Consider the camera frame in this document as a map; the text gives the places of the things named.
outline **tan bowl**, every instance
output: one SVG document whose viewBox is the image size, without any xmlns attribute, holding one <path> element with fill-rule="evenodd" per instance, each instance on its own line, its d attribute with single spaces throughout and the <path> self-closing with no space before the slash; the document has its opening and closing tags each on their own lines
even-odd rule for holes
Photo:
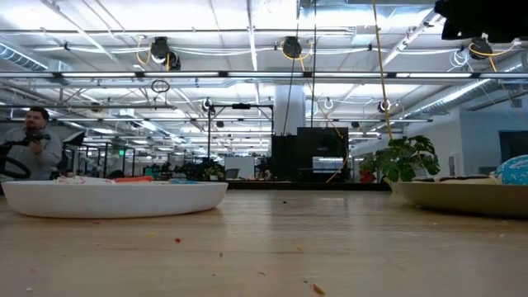
<svg viewBox="0 0 528 297">
<path fill-rule="evenodd" d="M 423 208 L 528 218 L 528 186 L 395 182 L 393 187 L 406 200 Z"/>
</svg>

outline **ceiling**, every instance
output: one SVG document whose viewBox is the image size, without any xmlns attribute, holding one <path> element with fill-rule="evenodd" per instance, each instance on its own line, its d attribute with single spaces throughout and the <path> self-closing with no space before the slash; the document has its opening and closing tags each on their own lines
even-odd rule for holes
<svg viewBox="0 0 528 297">
<path fill-rule="evenodd" d="M 379 66 L 378 51 L 369 50 L 369 45 L 373 49 L 378 47 L 374 13 L 372 6 L 368 5 L 369 1 L 362 5 L 350 5 L 342 0 L 319 0 L 316 17 L 316 2 L 302 1 L 304 5 L 299 11 L 299 22 L 296 19 L 297 3 L 294 0 L 62 0 L 55 1 L 59 12 L 50 8 L 53 4 L 47 2 L 48 5 L 45 5 L 45 2 L 0 0 L 0 44 L 5 42 L 12 45 L 23 54 L 48 65 L 61 61 L 67 65 L 67 70 L 76 72 L 164 71 L 163 66 L 151 59 L 148 64 L 142 64 L 137 57 L 139 55 L 143 61 L 148 59 L 149 43 L 156 36 L 168 37 L 169 45 L 181 60 L 182 71 L 289 72 L 292 70 L 292 60 L 282 54 L 280 44 L 286 36 L 296 34 L 303 47 L 302 55 L 306 59 L 303 60 L 303 65 L 295 61 L 294 71 L 302 71 L 304 67 L 306 71 L 370 72 L 378 71 Z M 432 1 L 398 0 L 391 1 L 389 5 L 379 5 L 376 9 L 379 14 L 379 47 L 383 50 L 383 60 L 387 59 L 395 45 L 412 36 L 417 28 L 419 30 L 419 34 L 415 34 L 398 53 L 384 63 L 385 71 L 459 72 L 468 71 L 467 64 L 474 71 L 489 71 L 487 61 L 468 60 L 464 61 L 468 62 L 464 63 L 464 67 L 455 67 L 455 51 L 462 45 L 468 45 L 469 41 L 441 39 L 445 20 L 431 13 Z M 429 26 L 421 28 L 424 21 L 430 21 Z M 80 30 L 86 31 L 87 35 L 79 33 Z M 495 50 L 510 47 L 492 46 Z M 497 61 L 508 59 L 514 54 L 515 50 L 497 57 Z M 0 69 L 27 71 L 6 60 L 0 60 Z M 61 104 L 82 105 L 99 101 L 102 104 L 145 106 L 153 104 L 153 99 L 156 98 L 156 104 L 166 102 L 175 106 L 176 110 L 131 106 L 134 116 L 175 119 L 205 116 L 201 112 L 201 104 L 205 98 L 215 104 L 273 104 L 274 86 L 277 83 L 288 83 L 288 80 L 264 79 L 230 82 L 222 78 L 201 79 L 197 83 L 195 79 L 181 78 L 172 80 L 172 89 L 157 97 L 149 88 L 149 80 L 143 85 L 144 91 L 137 84 L 123 86 L 130 83 L 130 80 L 102 80 L 103 84 L 121 83 L 122 86 L 109 88 L 93 87 L 97 82 L 89 79 L 72 80 L 73 84 L 62 87 L 49 84 L 44 79 L 10 81 L 45 98 L 41 101 L 43 103 L 46 100 L 59 102 L 61 98 L 67 98 L 67 103 Z M 296 80 L 295 83 L 303 84 L 307 98 L 312 97 L 311 81 Z M 397 113 L 399 109 L 410 108 L 431 94 L 449 87 L 451 83 L 453 82 L 389 82 L 386 85 L 387 97 L 391 102 L 398 103 L 398 107 L 391 112 Z M 333 118 L 368 119 L 379 116 L 376 106 L 383 100 L 383 92 L 379 82 L 318 80 L 313 86 L 313 97 L 320 100 L 321 104 L 328 99 L 334 102 L 333 108 L 326 109 Z M 3 96 L 0 100 L 5 104 L 14 101 L 33 102 L 20 94 L 14 94 L 9 99 Z M 68 116 L 67 112 L 73 111 L 61 111 L 61 116 Z M 84 109 L 75 112 L 71 116 L 119 116 L 119 111 L 104 110 L 94 113 Z M 215 129 L 270 131 L 271 123 L 265 121 L 262 113 L 266 111 L 226 109 L 221 114 L 222 117 L 260 116 L 262 121 L 226 122 L 224 128 Z M 322 116 L 321 113 L 316 114 L 318 118 Z M 197 136 L 200 129 L 203 130 L 200 126 L 204 124 L 206 123 L 158 122 L 155 128 L 164 130 L 171 136 L 191 137 Z M 78 122 L 77 125 L 90 127 L 95 124 Z M 113 125 L 117 132 L 127 135 L 137 135 L 146 129 L 131 129 L 130 124 L 125 122 Z M 158 132 L 146 135 L 155 136 Z M 262 148 L 267 149 L 267 146 L 259 147 L 261 151 L 264 150 Z"/>
</svg>

